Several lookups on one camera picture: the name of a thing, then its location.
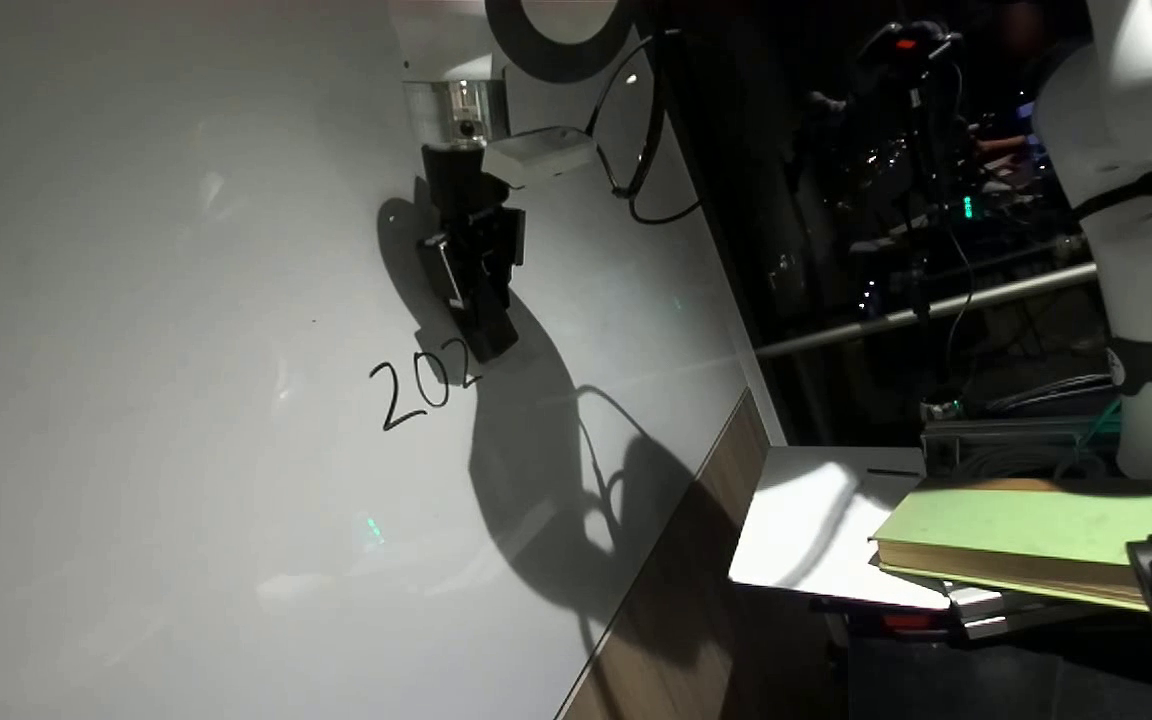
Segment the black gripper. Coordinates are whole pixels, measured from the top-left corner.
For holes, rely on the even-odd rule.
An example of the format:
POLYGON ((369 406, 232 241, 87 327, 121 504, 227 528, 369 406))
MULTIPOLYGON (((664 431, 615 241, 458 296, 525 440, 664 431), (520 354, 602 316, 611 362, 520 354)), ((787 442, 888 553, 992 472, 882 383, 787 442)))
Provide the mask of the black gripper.
POLYGON ((509 184, 483 171, 483 147, 421 147, 438 232, 417 243, 421 267, 452 311, 509 301, 525 264, 525 212, 509 208, 509 184))

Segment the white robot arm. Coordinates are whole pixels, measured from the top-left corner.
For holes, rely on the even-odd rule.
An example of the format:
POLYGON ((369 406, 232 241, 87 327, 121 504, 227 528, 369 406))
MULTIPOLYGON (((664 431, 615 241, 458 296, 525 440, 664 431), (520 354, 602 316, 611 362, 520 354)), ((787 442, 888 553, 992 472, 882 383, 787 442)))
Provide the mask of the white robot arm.
MULTIPOLYGON (((483 86, 506 69, 547 84, 604 71, 635 0, 390 0, 421 124, 432 86, 483 86)), ((1152 481, 1152 0, 1083 0, 1094 41, 1039 86, 1039 139, 1094 241, 1126 399, 1119 466, 1152 481)))

